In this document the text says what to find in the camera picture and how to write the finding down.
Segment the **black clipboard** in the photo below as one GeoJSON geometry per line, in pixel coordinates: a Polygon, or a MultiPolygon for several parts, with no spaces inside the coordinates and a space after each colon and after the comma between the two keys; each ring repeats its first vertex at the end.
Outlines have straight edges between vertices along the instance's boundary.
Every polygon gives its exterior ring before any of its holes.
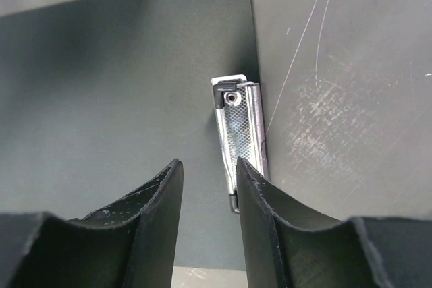
{"type": "Polygon", "coordinates": [[[1,18],[1,210],[83,217],[184,166],[175,264],[244,270],[211,78],[259,75],[251,0],[77,0],[1,18]]]}

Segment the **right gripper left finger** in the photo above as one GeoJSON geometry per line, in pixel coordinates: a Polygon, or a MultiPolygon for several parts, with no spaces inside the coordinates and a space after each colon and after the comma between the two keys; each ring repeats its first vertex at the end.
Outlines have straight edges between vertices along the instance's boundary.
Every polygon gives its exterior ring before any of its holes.
{"type": "Polygon", "coordinates": [[[2,287],[169,287],[184,170],[154,178],[82,219],[1,215],[2,287]]]}

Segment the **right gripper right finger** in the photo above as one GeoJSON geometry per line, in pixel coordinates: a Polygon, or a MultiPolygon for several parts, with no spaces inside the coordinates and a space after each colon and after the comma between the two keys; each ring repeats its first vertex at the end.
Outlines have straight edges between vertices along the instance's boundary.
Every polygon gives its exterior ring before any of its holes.
{"type": "Polygon", "coordinates": [[[340,221],[237,163],[238,204],[250,287],[430,287],[431,221],[340,221]]]}

